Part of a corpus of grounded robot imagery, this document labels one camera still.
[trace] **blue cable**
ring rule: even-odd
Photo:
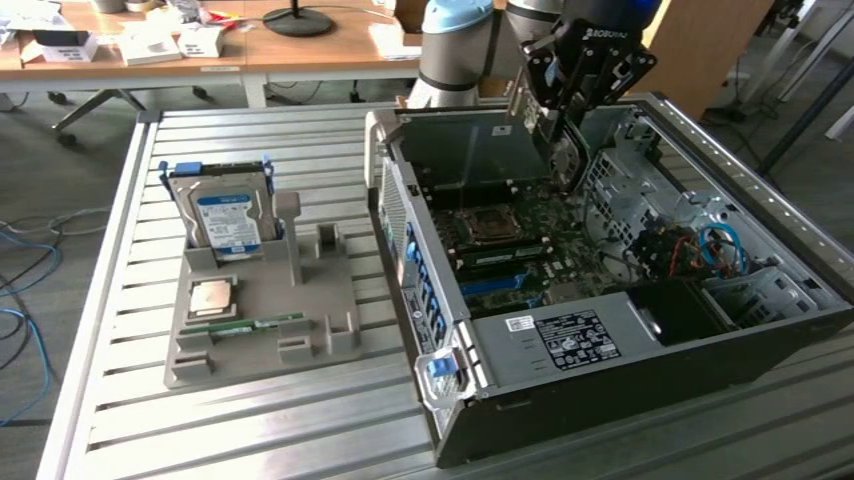
[[[11,286],[7,286],[3,289],[6,291],[0,291],[0,297],[8,297],[14,293],[23,292],[30,287],[36,285],[42,280],[48,278],[48,275],[51,275],[54,273],[54,271],[56,270],[56,268],[59,267],[59,261],[60,261],[60,258],[62,258],[62,254],[59,252],[59,249],[56,247],[54,247],[54,245],[48,245],[46,243],[30,243],[30,242],[26,242],[26,241],[20,240],[20,239],[15,238],[12,235],[10,235],[8,233],[6,233],[3,231],[0,231],[0,237],[6,238],[10,242],[12,242],[16,245],[20,245],[22,247],[42,248],[44,250],[50,250],[51,253],[52,253],[52,257],[54,257],[54,261],[51,262],[51,266],[48,267],[48,269],[28,284],[26,284],[22,287],[18,287],[18,288],[12,288]]]
[[[16,317],[22,318],[27,322],[27,326],[30,327],[30,330],[32,332],[32,336],[36,339],[36,346],[39,347],[39,355],[42,356],[42,368],[43,368],[43,371],[44,371],[44,384],[42,386],[42,392],[39,392],[39,395],[36,396],[36,398],[32,399],[32,401],[24,406],[24,408],[22,408],[18,412],[15,412],[10,418],[7,418],[6,420],[0,421],[0,428],[3,428],[3,427],[7,426],[7,424],[12,420],[15,420],[18,417],[20,417],[24,413],[27,413],[27,411],[36,405],[36,403],[39,403],[42,401],[42,399],[44,399],[44,397],[47,396],[48,389],[51,388],[51,372],[50,372],[50,369],[48,369],[48,354],[47,354],[47,352],[44,350],[44,342],[42,340],[42,332],[39,332],[39,327],[36,326],[36,323],[20,311],[14,310],[11,308],[0,308],[0,313],[7,313],[10,315],[15,315]]]
[[[733,227],[730,227],[726,223],[710,223],[704,228],[700,229],[698,237],[700,237],[700,250],[704,254],[704,258],[706,262],[714,266],[716,260],[712,258],[712,254],[706,250],[706,230],[722,230],[726,232],[733,238],[733,244],[736,245],[736,254],[738,255],[740,260],[740,272],[744,274],[748,271],[746,263],[745,263],[745,249],[742,248],[742,242],[738,238],[738,233]]]

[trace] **white box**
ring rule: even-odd
[[[186,30],[178,38],[178,48],[187,57],[218,58],[223,52],[223,27]]]
[[[67,45],[56,45],[62,42],[51,42],[52,45],[42,46],[42,56],[46,62],[91,62],[95,60],[98,52],[98,38],[91,32],[83,32],[87,35],[79,35],[78,41],[70,41]]]
[[[170,33],[127,32],[119,37],[119,49],[127,66],[181,60],[182,52]]]

